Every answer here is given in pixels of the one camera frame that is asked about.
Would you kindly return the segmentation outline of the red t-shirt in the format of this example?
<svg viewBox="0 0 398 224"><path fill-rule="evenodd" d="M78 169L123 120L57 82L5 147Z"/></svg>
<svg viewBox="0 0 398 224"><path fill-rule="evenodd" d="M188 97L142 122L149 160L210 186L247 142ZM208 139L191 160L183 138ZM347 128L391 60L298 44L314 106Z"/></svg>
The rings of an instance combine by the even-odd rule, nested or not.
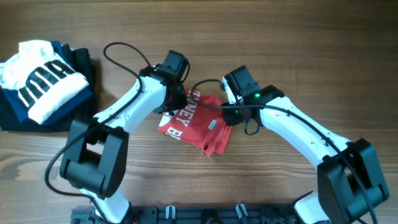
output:
<svg viewBox="0 0 398 224"><path fill-rule="evenodd" d="M179 141L201 149L206 157L224 154L232 127L228 126L219 109L199 106L200 103L220 106L216 95L203 95L199 91L186 90L188 105L172 114L163 114L157 130Z"/></svg>

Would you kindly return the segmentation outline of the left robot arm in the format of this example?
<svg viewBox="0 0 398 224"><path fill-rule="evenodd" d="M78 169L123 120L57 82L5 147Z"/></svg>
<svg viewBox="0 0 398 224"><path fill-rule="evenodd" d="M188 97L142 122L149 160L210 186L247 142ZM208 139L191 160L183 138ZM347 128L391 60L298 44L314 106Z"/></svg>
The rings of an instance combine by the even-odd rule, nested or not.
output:
<svg viewBox="0 0 398 224"><path fill-rule="evenodd" d="M150 113L162 114L187 105L183 74L187 65L142 69L133 87L108 109L72 122L61 159L60 176L93 204L95 223L132 222L131 203L120 185L126 172L129 136Z"/></svg>

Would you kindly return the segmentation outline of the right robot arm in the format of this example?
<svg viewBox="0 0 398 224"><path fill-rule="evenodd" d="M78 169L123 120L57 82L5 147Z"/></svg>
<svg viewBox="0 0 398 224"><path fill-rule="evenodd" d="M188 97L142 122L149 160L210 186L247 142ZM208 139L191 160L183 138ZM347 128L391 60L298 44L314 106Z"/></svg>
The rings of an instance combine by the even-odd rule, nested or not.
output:
<svg viewBox="0 0 398 224"><path fill-rule="evenodd" d="M221 86L228 99L226 110L275 132L315 168L317 190L290 206L289 222L353 223L369 214L377 223L375 208L389 198L389 191L369 141L350 141L324 128L272 85Z"/></svg>

